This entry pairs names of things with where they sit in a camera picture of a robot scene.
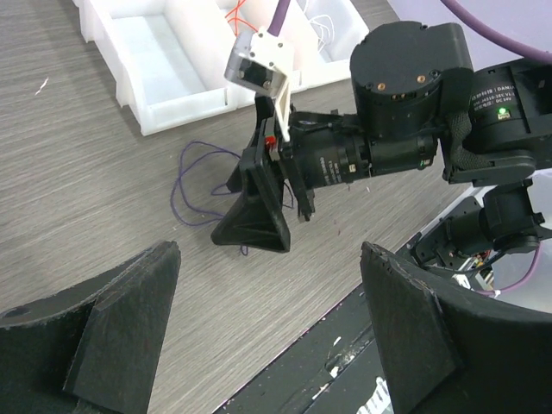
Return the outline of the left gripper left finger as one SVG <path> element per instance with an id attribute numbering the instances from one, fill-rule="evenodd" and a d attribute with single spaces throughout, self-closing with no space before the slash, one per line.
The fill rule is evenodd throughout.
<path id="1" fill-rule="evenodd" d="M 1 314 L 3 413 L 145 413 L 172 308 L 179 246 Z"/>

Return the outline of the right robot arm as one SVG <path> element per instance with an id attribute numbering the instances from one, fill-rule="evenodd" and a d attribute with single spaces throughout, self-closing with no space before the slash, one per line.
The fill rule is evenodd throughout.
<path id="1" fill-rule="evenodd" d="M 356 111 L 294 108 L 283 41 L 243 34 L 226 77 L 255 93 L 256 125 L 228 180 L 237 200 L 212 232 L 219 246 L 286 253 L 282 209 L 290 188 L 298 216 L 314 214 L 314 191 L 423 170 L 437 154 L 451 185 L 486 195 L 443 218 L 410 248 L 421 268 L 456 273 L 492 252 L 534 251 L 551 236 L 551 198 L 536 173 L 551 166 L 551 68 L 528 59 L 474 70 L 461 26 L 393 22 L 369 32 L 349 61 Z"/>

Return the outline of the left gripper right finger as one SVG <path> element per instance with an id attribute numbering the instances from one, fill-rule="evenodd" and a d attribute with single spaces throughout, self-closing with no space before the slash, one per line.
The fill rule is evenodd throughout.
<path id="1" fill-rule="evenodd" d="M 550 314 L 487 298 L 370 242 L 361 276 L 397 413 L 550 412 Z"/>

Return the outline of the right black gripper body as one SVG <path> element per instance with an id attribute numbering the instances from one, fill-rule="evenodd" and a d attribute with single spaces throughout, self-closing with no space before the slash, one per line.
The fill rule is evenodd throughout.
<path id="1" fill-rule="evenodd" d="M 423 170 L 436 155 L 433 96 L 361 103 L 354 114 L 291 110 L 283 140 L 271 98 L 257 96 L 253 158 L 266 163 L 289 185 L 298 214 L 310 219 L 314 191 L 360 179 Z"/>

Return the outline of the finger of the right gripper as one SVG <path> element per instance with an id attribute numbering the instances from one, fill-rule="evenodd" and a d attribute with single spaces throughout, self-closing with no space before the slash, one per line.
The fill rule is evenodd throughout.
<path id="1" fill-rule="evenodd" d="M 242 192 L 242 160 L 238 160 L 233 172 L 230 174 L 225 185 L 230 193 L 241 193 Z"/>
<path id="2" fill-rule="evenodd" d="M 238 164 L 241 193 L 215 227 L 217 246 L 245 246 L 287 253 L 291 234 L 283 215 L 284 181 L 264 159 L 245 157 Z"/>

